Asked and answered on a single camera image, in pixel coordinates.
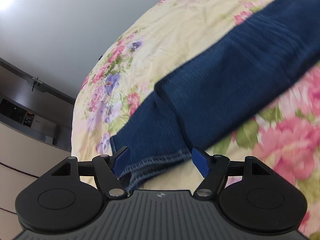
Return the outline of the dark blue denim jeans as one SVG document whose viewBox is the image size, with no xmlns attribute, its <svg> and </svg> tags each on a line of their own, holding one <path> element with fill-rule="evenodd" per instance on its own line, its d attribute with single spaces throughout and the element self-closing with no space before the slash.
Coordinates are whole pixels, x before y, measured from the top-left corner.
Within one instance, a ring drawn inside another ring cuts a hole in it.
<svg viewBox="0 0 320 240">
<path fill-rule="evenodd" d="M 127 191 L 206 150 L 319 61 L 319 0 L 275 0 L 155 84 L 111 140 Z"/>
</svg>

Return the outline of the floral yellow bed quilt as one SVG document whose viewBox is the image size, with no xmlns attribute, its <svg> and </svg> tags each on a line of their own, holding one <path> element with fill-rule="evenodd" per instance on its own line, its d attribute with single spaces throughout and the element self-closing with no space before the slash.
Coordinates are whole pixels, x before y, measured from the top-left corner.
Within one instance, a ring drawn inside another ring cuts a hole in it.
<svg viewBox="0 0 320 240">
<path fill-rule="evenodd" d="M 161 0 L 121 35 L 88 74 L 73 112 L 72 155 L 111 154 L 110 137 L 154 84 L 273 0 Z M 300 232 L 319 239 L 319 65 L 237 131 L 208 149 L 253 155 L 308 201 Z"/>
</svg>

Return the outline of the dark wooden wardrobe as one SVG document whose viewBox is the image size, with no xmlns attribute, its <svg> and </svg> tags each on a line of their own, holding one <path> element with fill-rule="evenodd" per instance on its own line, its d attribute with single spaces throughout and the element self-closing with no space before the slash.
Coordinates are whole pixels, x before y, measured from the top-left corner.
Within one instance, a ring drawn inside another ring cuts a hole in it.
<svg viewBox="0 0 320 240">
<path fill-rule="evenodd" d="M 1 239 L 22 229 L 17 195 L 71 154 L 75 100 L 1 60 Z"/>
</svg>

